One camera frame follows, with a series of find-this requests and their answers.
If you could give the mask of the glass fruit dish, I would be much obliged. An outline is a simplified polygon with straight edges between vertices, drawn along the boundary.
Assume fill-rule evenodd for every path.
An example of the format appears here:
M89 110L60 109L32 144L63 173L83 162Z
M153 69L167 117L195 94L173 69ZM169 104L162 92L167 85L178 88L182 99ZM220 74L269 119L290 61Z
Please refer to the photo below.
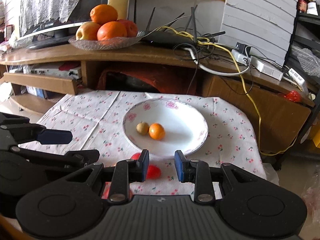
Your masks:
M82 50L114 50L137 44L144 35L144 31L139 31L136 37L115 37L104 41L76 40L75 37L71 37L68 42L75 48Z

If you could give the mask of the white lace cover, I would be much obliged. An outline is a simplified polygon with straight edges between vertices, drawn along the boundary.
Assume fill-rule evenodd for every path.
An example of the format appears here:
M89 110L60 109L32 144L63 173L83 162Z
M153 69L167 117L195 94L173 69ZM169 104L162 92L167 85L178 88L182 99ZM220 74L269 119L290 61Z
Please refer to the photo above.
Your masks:
M80 0L21 0L20 35L50 20L67 22Z

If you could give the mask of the yellow red apple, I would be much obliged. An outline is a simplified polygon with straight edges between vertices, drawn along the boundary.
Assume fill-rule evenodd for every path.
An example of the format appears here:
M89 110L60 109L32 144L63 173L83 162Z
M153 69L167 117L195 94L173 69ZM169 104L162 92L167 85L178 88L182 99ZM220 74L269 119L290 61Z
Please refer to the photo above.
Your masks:
M76 31L75 38L76 40L97 40L97 32L100 29L101 25L95 22L86 22L80 25Z

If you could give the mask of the black metal shelf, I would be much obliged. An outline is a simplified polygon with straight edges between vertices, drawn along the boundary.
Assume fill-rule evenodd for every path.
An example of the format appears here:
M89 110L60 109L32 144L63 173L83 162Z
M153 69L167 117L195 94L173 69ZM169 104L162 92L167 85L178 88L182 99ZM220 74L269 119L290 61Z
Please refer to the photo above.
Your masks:
M307 89L316 96L311 113L299 132L298 141L303 142L319 114L319 14L297 9L285 63L306 81Z

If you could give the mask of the small orange tangerine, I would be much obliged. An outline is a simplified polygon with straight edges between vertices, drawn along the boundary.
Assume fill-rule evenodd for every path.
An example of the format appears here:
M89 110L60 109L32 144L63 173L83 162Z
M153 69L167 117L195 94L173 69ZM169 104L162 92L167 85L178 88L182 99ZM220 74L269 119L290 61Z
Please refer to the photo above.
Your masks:
M154 123L149 127L149 136L153 140L162 140L165 137L165 129L161 124Z

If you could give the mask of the white power strip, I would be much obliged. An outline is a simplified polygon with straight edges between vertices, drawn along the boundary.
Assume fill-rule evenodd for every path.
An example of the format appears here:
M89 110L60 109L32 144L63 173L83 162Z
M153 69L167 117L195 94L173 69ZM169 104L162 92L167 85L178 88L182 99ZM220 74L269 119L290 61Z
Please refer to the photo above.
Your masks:
M248 58L248 56L240 53L238 50L232 49L232 55L235 58L237 63L243 64L246 66L250 64L250 59Z

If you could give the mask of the yellow box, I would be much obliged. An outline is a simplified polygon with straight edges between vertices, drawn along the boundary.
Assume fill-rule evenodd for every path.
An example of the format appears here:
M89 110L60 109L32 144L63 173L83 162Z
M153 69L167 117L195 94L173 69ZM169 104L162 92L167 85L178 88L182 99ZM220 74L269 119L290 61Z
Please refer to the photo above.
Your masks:
M312 137L312 141L317 148L320 148L320 130L318 130Z

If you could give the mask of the small brown longan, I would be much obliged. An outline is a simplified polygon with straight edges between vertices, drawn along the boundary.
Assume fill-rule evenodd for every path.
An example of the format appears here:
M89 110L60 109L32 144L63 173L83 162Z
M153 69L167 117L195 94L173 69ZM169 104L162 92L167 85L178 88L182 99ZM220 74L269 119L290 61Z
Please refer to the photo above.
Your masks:
M149 124L146 122L140 122L136 126L136 131L140 135L147 135L149 132Z

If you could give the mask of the white floral plate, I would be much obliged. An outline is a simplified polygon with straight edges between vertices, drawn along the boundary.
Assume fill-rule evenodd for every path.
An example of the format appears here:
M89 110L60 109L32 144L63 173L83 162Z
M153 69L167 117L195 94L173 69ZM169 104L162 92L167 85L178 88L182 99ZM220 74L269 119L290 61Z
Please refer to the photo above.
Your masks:
M160 124L165 131L161 140L137 132L137 125ZM173 99L155 98L142 101L127 111L123 118L125 137L138 150L147 149L151 155L163 159L174 157L176 150L184 155L196 152L208 136L204 116L193 106Z

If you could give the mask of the red apple behind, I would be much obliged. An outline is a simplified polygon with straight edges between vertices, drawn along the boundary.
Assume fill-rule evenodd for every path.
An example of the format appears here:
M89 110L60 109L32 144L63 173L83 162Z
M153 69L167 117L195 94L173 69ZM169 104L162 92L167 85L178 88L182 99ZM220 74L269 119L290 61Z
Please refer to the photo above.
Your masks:
M127 31L127 37L136 37L137 36L138 27L134 22L132 22L130 20L125 20L125 19L119 19L117 21L125 26L126 31Z

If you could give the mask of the black television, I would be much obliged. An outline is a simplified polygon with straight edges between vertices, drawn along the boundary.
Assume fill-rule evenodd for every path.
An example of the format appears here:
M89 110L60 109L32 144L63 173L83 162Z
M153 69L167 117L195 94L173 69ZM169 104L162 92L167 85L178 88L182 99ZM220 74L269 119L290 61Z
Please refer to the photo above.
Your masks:
M21 0L17 44L45 31L70 28L90 20L91 9L107 0Z

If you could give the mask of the cherry print tablecloth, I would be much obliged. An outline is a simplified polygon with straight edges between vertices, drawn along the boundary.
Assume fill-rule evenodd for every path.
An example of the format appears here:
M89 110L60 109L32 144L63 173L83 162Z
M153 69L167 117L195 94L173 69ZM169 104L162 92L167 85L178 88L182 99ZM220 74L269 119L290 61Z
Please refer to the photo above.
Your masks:
M39 120L39 124L71 131L72 141L67 145L42 145L34 141L23 147L54 154L96 149L100 153L100 162L105 166L113 166L137 152L125 138L122 128L124 115L135 104L155 97L152 93L114 91L85 91L76 96L66 95ZM213 167L232 163L266 178L255 132L242 111L218 97L170 94L169 98L195 107L208 124L208 138L191 155L193 159L205 161Z

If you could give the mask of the black wifi router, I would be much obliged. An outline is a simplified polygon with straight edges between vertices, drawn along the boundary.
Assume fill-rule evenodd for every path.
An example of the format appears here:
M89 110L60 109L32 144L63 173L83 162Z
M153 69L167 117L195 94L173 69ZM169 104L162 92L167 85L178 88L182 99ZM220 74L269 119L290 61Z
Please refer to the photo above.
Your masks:
M216 37L225 35L225 31L220 31L217 33L206 33L199 36L196 26L196 9L197 6L191 7L190 16L185 16L184 13L182 13L167 25L151 30L151 23L156 10L156 7L153 7L145 30L139 31L137 36L141 38L142 42L148 43L154 47L175 48L176 46L182 46L183 44L190 47L204 46L205 43L214 43ZM187 18L188 20L181 31L171 27L175 22L183 18Z

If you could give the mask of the large orange front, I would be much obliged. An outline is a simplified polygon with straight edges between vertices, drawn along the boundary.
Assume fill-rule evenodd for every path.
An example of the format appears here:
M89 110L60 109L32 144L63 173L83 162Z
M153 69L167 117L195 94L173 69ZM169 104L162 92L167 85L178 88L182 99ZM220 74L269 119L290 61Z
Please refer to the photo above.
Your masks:
M104 41L115 37L127 37L125 25L118 21L107 22L97 32L97 40Z

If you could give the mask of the red cherry tomato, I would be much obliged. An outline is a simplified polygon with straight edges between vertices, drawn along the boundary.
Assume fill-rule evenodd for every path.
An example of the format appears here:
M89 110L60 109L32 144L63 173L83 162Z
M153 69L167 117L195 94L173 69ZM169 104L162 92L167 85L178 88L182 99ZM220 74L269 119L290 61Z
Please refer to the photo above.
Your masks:
M131 156L131 159L138 160L140 158L140 153L135 153Z
M149 165L146 178L147 179L158 179L161 176L161 169L155 165Z

